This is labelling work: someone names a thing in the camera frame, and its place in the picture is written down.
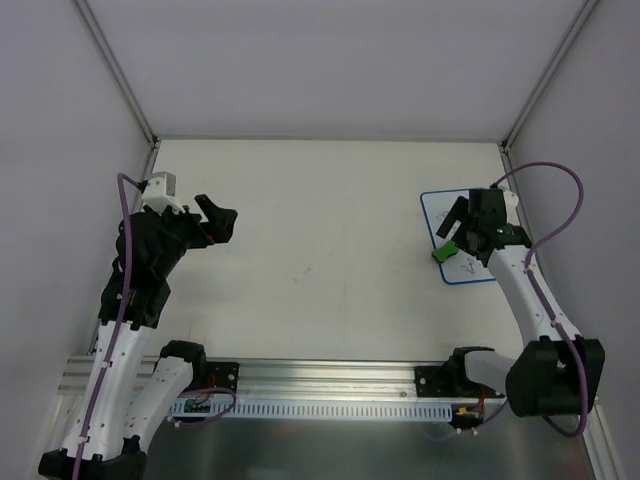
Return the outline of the blue framed whiteboard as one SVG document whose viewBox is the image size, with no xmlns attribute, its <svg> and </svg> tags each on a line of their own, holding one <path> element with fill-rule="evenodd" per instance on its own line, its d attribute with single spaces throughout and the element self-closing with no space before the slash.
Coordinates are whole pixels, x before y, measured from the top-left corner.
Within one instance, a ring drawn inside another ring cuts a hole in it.
<svg viewBox="0 0 640 480">
<path fill-rule="evenodd" d="M 423 192 L 420 202 L 430 237 L 432 249 L 443 247 L 446 241 L 436 235 L 438 228 L 458 197 L 468 197 L 467 189 L 436 190 Z M 459 250 L 443 264 L 436 263 L 441 278 L 447 285 L 465 285 L 492 282 L 494 277 L 474 257 Z"/>
</svg>

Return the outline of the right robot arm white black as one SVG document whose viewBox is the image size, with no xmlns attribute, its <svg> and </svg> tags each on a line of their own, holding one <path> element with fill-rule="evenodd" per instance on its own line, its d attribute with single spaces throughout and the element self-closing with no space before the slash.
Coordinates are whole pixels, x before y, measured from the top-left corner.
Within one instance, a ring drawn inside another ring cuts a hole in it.
<svg viewBox="0 0 640 480">
<path fill-rule="evenodd" d="M 504 394 L 518 417 L 585 417 L 593 408 L 605 351 L 562 312 L 539 276 L 532 242 L 509 223 L 504 192 L 472 189 L 456 199 L 437 234 L 486 267 L 501 288 L 523 350 L 509 358 L 488 347 L 458 348 L 447 371 L 449 389 L 469 396 L 481 385 Z"/>
</svg>

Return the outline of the green whiteboard eraser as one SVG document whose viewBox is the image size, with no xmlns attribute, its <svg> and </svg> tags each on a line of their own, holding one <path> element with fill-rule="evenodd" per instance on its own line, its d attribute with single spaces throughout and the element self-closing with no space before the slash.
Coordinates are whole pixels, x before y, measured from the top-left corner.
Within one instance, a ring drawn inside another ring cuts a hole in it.
<svg viewBox="0 0 640 480">
<path fill-rule="evenodd" d="M 450 258 L 456 256 L 459 253 L 459 248 L 452 241 L 446 241 L 441 246 L 435 248 L 432 251 L 432 258 L 438 263 L 443 264 Z"/>
</svg>

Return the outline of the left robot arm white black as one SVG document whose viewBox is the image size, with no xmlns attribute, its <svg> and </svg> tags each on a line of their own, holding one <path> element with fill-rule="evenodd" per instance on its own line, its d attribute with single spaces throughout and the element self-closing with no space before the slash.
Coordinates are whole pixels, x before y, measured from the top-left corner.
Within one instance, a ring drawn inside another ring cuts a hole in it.
<svg viewBox="0 0 640 480">
<path fill-rule="evenodd" d="M 147 451 L 178 396 L 205 389 L 201 344 L 172 340 L 139 395 L 133 393 L 144 350 L 171 289 L 168 276 L 190 250 L 228 243 L 238 213 L 195 196 L 199 212 L 168 201 L 145 204 L 118 227 L 117 256 L 103 290 L 92 370 L 61 446 L 42 455 L 46 479 L 140 479 Z"/>
</svg>

